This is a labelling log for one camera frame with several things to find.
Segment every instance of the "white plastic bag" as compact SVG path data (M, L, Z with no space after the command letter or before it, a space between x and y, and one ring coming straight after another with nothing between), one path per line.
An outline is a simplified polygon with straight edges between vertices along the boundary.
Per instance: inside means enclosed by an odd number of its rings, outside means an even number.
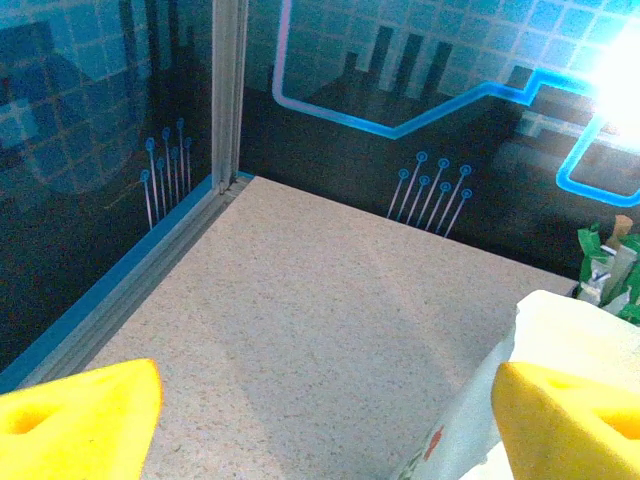
M640 393L640 329L579 300L537 291L392 480L513 480L491 410L502 362L529 362Z

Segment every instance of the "metal frame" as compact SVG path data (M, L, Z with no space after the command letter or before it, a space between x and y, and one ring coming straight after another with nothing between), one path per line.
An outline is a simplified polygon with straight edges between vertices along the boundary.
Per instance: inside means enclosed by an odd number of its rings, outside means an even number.
M0 394L82 371L249 180L239 164L247 0L213 9L212 174L0 372Z

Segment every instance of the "yellow foam claw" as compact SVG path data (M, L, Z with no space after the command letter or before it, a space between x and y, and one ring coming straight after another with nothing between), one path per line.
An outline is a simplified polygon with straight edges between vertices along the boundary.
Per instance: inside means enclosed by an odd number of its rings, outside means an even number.
M138 479L161 408L150 359L2 395L0 479Z
M504 363L491 400L515 480L640 479L640 395Z

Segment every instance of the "speckled floor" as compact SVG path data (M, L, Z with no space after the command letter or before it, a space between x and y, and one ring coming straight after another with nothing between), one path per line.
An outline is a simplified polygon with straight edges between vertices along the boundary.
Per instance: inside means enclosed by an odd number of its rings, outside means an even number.
M144 479L385 479L572 283L256 178L87 368L157 361Z

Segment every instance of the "glass wall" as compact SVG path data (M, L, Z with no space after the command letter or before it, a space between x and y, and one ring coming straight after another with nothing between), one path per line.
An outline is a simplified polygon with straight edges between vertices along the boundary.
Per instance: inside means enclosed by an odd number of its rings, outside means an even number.
M577 277L640 220L637 2L250 2L241 169Z
M0 5L0 371L211 174L211 0Z

